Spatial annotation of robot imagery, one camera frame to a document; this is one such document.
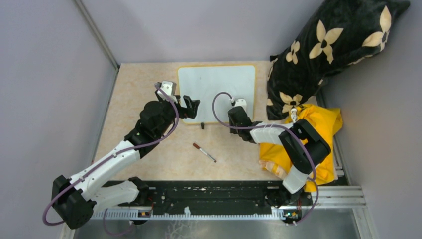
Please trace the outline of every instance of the black pillow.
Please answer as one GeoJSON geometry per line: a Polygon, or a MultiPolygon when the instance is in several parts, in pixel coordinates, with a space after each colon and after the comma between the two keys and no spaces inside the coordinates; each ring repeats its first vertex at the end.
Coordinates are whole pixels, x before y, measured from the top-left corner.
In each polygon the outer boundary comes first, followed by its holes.
{"type": "Polygon", "coordinates": [[[384,50],[405,0],[325,0],[292,45],[270,57],[267,117],[282,120],[313,96],[324,78],[384,50]]]}

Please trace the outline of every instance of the gray wall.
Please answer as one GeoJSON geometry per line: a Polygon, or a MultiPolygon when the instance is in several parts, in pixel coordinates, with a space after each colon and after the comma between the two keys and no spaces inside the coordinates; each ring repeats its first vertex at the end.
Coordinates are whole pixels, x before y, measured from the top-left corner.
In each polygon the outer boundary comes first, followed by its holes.
{"type": "Polygon", "coordinates": [[[268,60],[322,0],[84,0],[119,63],[268,60]]]}
{"type": "Polygon", "coordinates": [[[42,211],[89,165],[114,69],[70,0],[2,1],[0,45],[0,237],[56,238],[42,211]]]}
{"type": "Polygon", "coordinates": [[[331,80],[338,134],[381,239],[422,238],[422,1],[392,29],[386,49],[331,80]]]}

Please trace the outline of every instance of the yellow cloth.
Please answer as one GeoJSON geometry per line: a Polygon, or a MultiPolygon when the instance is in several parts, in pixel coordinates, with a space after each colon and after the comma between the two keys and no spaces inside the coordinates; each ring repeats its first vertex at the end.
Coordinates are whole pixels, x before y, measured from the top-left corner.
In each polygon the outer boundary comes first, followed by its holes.
{"type": "MultiPolygon", "coordinates": [[[[297,106],[296,109],[298,120],[308,121],[331,148],[329,156],[316,168],[316,183],[318,185],[330,183],[336,179],[332,146],[333,136],[343,127],[340,109],[325,109],[313,104],[303,104],[297,106]]],[[[286,123],[290,122],[292,120],[288,117],[286,123]]],[[[292,167],[292,162],[284,147],[268,143],[260,144],[259,164],[263,170],[268,170],[281,179],[287,176],[292,167]]],[[[312,182],[306,182],[305,191],[315,192],[315,185],[312,182]]]]}

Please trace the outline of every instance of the table surface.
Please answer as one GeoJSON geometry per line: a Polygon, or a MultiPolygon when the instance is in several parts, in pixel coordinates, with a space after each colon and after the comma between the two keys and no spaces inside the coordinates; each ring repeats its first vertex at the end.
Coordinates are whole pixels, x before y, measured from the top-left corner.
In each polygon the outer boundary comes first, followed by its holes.
{"type": "MultiPolygon", "coordinates": [[[[156,100],[154,83],[177,82],[181,66],[252,64],[256,68],[253,121],[266,119],[266,83],[271,63],[177,62],[122,64],[110,101],[95,161],[109,153],[132,130],[144,105],[156,100]]],[[[309,103],[317,104],[314,97],[309,103]]],[[[114,179],[137,176],[142,180],[279,180],[258,164],[259,146],[244,142],[219,124],[186,125],[179,121],[174,133],[144,158],[119,172],[114,179]],[[217,159],[213,163],[192,146],[196,142],[217,159]]]]}

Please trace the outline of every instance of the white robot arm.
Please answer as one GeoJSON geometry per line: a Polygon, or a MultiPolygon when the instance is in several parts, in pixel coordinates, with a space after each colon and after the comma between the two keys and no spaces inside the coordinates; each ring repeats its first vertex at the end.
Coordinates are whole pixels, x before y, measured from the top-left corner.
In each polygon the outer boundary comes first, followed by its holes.
{"type": "Polygon", "coordinates": [[[238,99],[233,104],[233,108],[228,112],[230,126],[251,127],[251,129],[230,129],[230,133],[238,134],[244,141],[251,143],[270,143],[285,148],[292,162],[292,167],[283,180],[283,186],[291,194],[303,188],[309,174],[312,173],[312,167],[299,143],[284,129],[277,126],[281,125],[289,129],[301,140],[308,140],[305,149],[309,152],[315,166],[322,163],[331,153],[331,148],[327,142],[306,120],[301,119],[296,122],[296,117],[293,117],[294,123],[288,124],[252,122],[246,113],[246,101],[244,99],[238,99]]]}
{"type": "Polygon", "coordinates": [[[148,186],[139,178],[130,178],[110,187],[103,185],[152,151],[165,138],[164,133],[172,124],[168,134],[173,132],[178,118],[195,118],[199,100],[192,101],[189,96],[184,96],[187,107],[181,107],[180,96],[174,95],[176,83],[163,81],[158,87],[155,92],[158,101],[145,105],[135,128],[111,152],[69,178],[61,175],[54,180],[52,207],[70,229],[81,227],[94,213],[106,208],[134,201],[145,203],[147,195],[143,192],[148,186]]]}

